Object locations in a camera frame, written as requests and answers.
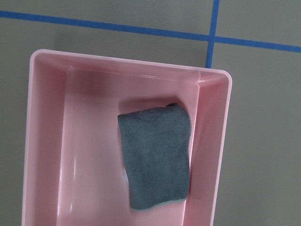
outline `floor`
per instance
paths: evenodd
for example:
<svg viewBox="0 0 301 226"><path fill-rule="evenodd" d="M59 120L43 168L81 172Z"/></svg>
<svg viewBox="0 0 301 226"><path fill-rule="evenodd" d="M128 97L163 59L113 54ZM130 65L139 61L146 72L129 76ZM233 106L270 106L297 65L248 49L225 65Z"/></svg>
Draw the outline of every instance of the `floor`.
<svg viewBox="0 0 301 226"><path fill-rule="evenodd" d="M214 226L301 222L300 0L0 2L0 224L21 225L29 58L40 48L233 78Z"/></svg>

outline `gray floor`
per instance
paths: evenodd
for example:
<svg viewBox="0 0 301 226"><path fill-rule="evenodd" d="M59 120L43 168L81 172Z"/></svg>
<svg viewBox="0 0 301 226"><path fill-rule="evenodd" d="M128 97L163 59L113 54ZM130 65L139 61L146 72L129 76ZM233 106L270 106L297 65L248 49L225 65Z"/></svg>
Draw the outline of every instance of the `gray floor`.
<svg viewBox="0 0 301 226"><path fill-rule="evenodd" d="M213 0L1 1L0 10L209 34ZM223 0L217 35L301 46L300 0ZM29 57L40 48L205 66L207 42L0 18L0 225L21 225ZM215 44L233 78L215 226L301 222L301 54Z"/></svg>

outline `blue tape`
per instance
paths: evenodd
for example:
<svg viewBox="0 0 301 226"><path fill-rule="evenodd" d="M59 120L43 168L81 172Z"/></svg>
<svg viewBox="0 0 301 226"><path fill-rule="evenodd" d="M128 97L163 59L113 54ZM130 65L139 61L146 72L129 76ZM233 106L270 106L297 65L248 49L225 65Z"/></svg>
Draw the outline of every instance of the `blue tape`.
<svg viewBox="0 0 301 226"><path fill-rule="evenodd" d="M80 27L106 29L111 31L149 34L149 35L157 35L157 36L179 38L179 39L208 41L209 38L208 35L204 35L204 34L176 32L176 31L161 30L161 29L154 29L154 28L136 27L136 26L129 26L129 25L121 25L121 24L110 24L110 23L102 23L96 21L62 18L56 16L43 16L43 15L36 15L36 14L16 13L16 12L8 12L8 11L1 11L1 10L0 10L0 17L19 19L19 20L30 20L30 21L37 21L37 22L46 22L52 24L65 24L65 25L80 26Z"/></svg>
<svg viewBox="0 0 301 226"><path fill-rule="evenodd" d="M146 28L146 27L136 27L136 26L129 26L129 25L121 25L121 24L110 24L110 23L62 18L62 17L55 17L55 16L16 13L16 12L9 12L9 11L2 11L2 10L0 10L0 17L45 22L45 23L52 23L52 24L65 24L71 26L90 27L90 28L105 29L105 30L112 30L112 31L149 34L149 35L165 36L165 37L179 38L179 39L208 41L208 50L207 50L207 59L206 59L206 67L208 68L211 68L215 42L301 53L300 46L215 36L216 26L217 26L218 7L219 7L219 0L214 0L210 35L188 33L188 32L176 32L176 31L161 30L161 29Z"/></svg>
<svg viewBox="0 0 301 226"><path fill-rule="evenodd" d="M215 42L301 53L300 46L283 45L283 44L276 44L271 42L251 41L251 40L234 39L234 38L226 38L226 37L219 37L219 36L215 37Z"/></svg>
<svg viewBox="0 0 301 226"><path fill-rule="evenodd" d="M208 49L207 49L207 58L206 58L206 68L211 68L211 66L212 66L219 5L220 5L220 0L213 1L211 25L210 25L210 33L209 33L209 41L208 41Z"/></svg>

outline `pink tray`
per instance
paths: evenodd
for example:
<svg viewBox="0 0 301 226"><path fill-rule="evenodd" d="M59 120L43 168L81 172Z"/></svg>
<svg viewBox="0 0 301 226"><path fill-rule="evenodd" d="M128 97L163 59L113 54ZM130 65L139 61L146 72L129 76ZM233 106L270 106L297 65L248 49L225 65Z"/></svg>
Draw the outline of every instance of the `pink tray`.
<svg viewBox="0 0 301 226"><path fill-rule="evenodd" d="M231 77L38 50L30 61L23 226L212 226ZM186 202L129 206L117 115L178 102L192 121Z"/></svg>

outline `folded cloth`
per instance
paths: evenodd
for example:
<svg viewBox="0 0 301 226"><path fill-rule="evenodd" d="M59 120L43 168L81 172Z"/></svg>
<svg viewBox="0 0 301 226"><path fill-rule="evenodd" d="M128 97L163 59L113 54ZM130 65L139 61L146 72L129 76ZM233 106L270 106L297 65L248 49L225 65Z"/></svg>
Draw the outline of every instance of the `folded cloth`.
<svg viewBox="0 0 301 226"><path fill-rule="evenodd" d="M130 206L143 211L184 201L191 122L177 103L118 116Z"/></svg>

